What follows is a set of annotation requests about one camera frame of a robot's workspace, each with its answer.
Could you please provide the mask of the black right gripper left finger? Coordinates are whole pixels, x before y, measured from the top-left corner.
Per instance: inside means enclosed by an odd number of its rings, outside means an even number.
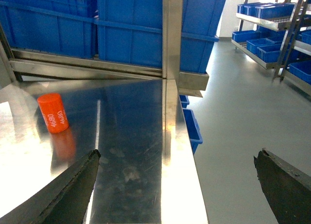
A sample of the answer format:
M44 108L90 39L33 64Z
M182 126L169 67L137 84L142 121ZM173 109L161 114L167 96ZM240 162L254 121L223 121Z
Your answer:
M48 185L1 217L2 224L81 224L97 177L98 150L92 150Z

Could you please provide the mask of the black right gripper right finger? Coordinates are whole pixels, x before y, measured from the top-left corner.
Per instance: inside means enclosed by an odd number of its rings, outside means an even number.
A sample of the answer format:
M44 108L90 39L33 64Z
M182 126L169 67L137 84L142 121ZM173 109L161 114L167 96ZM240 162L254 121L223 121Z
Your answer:
M311 222L311 177L274 153L254 157L262 192L279 224Z

